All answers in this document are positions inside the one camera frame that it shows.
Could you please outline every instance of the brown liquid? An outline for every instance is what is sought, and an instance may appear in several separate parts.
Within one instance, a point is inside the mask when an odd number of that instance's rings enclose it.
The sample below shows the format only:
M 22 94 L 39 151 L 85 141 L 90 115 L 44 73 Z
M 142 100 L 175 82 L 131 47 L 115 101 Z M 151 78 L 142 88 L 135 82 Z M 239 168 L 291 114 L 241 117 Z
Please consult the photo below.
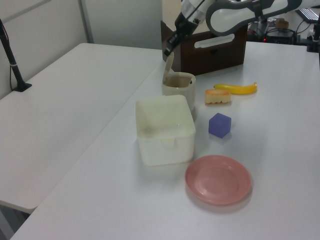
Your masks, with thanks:
M 173 88 L 186 88 L 189 86 L 190 81 L 191 81 L 191 77 L 172 76 L 167 80 L 165 85 Z

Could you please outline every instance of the white table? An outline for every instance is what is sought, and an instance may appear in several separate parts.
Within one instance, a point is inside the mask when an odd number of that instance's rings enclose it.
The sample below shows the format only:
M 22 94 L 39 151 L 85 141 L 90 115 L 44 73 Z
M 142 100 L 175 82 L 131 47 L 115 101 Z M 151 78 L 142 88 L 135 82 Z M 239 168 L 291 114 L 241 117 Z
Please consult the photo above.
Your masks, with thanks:
M 142 163 L 135 103 L 161 94 L 164 67 L 159 63 L 12 239 L 319 239 L 318 55 L 248 42 L 243 65 L 197 76 L 194 158 L 232 157 L 252 178 L 250 194 L 229 206 L 188 191 L 188 163 Z M 254 81 L 255 94 L 204 104 L 216 83 Z M 217 112 L 232 118 L 223 139 L 208 133 Z
M 80 44 L 0 100 L 0 204 L 31 213 L 161 61 Z

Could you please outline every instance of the plastic bin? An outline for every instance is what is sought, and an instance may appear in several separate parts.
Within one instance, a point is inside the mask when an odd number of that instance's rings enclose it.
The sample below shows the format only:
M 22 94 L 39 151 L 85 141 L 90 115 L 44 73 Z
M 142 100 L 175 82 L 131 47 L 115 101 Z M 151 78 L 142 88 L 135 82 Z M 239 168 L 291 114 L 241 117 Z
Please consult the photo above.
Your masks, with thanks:
M 195 124 L 182 95 L 157 96 L 135 104 L 137 139 L 142 161 L 149 166 L 192 160 Z

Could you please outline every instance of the floor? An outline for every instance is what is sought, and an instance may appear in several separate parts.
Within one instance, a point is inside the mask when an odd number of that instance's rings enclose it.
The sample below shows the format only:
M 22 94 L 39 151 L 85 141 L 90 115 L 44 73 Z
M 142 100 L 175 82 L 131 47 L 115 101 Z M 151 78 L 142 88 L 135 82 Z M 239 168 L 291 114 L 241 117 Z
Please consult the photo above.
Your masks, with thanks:
M 9 240 L 30 215 L 0 205 L 0 240 Z

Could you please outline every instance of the wooden box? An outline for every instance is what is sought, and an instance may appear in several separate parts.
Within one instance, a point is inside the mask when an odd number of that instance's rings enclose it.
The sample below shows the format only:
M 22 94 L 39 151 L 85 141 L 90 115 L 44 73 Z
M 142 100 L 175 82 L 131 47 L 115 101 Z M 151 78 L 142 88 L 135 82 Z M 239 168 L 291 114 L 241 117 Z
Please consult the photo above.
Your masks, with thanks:
M 167 40 L 173 31 L 161 21 L 162 58 L 167 47 Z M 172 69 L 193 75 L 205 74 L 244 63 L 248 27 L 244 26 L 234 33 L 232 41 L 219 45 L 195 48 L 195 43 L 216 38 L 210 31 L 194 33 L 187 36 L 175 49 Z

